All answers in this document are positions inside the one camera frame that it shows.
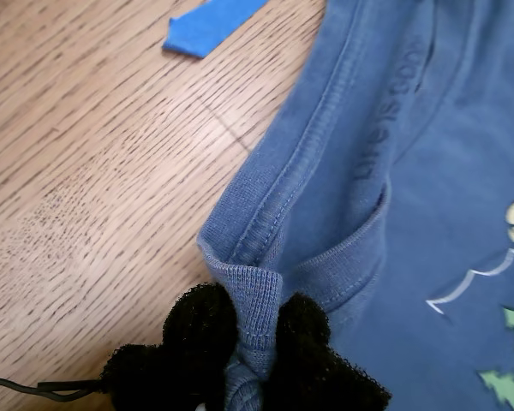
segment black cord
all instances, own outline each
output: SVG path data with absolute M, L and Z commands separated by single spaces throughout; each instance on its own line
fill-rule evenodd
M 97 379 L 88 379 L 86 381 L 43 382 L 38 383 L 37 388 L 34 388 L 0 378 L 0 386 L 31 396 L 42 396 L 55 402 L 71 402 L 98 391 L 100 389 L 100 381 Z M 67 395 L 54 392 L 74 390 L 76 392 Z

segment white mountain outline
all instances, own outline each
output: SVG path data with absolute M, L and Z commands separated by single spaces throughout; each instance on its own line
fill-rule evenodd
M 444 314 L 444 312 L 439 309 L 437 306 L 439 304 L 446 304 L 446 302 L 452 302 L 461 296 L 464 291 L 470 284 L 472 284 L 472 280 L 474 280 L 475 276 L 485 276 L 485 277 L 494 277 L 502 274 L 507 268 L 509 268 L 514 262 L 514 248 L 509 248 L 506 252 L 505 259 L 502 263 L 500 263 L 497 267 L 493 268 L 491 271 L 477 271 L 477 270 L 468 270 L 466 271 L 466 276 L 464 276 L 463 281 L 448 295 L 442 298 L 427 300 L 427 304 L 437 313 Z

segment blue tape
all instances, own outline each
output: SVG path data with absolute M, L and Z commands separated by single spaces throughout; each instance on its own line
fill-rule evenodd
M 162 47 L 204 58 L 265 3 L 266 0 L 210 0 L 170 19 L 170 31 Z

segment blue shirt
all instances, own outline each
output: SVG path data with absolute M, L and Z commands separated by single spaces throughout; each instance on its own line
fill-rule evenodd
M 301 78 L 199 235 L 259 409 L 280 304 L 390 410 L 514 409 L 514 1 L 329 0 Z

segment wood grain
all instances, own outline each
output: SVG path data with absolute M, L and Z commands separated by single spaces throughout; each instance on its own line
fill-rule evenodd
M 0 377 L 96 378 L 208 279 L 195 235 L 290 90 L 323 0 L 270 0 L 209 57 L 197 0 L 0 0 Z M 0 388 L 0 410 L 111 409 Z

